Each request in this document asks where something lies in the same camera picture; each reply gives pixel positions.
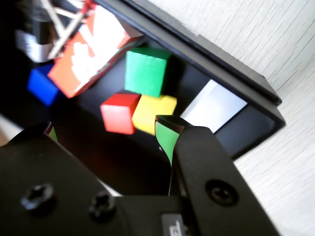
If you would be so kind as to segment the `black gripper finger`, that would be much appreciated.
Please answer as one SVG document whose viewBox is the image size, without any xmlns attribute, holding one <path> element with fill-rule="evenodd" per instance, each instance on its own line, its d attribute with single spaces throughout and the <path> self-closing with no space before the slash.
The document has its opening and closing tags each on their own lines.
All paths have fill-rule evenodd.
<svg viewBox="0 0 315 236">
<path fill-rule="evenodd" d="M 157 115 L 162 148 L 172 132 L 172 168 L 189 203 L 192 232 L 199 236 L 276 236 L 278 231 L 233 161 L 207 127 L 173 115 Z"/>
<path fill-rule="evenodd" d="M 1 235 L 126 236 L 115 199 L 49 130 L 31 126 L 0 149 Z"/>
</svg>

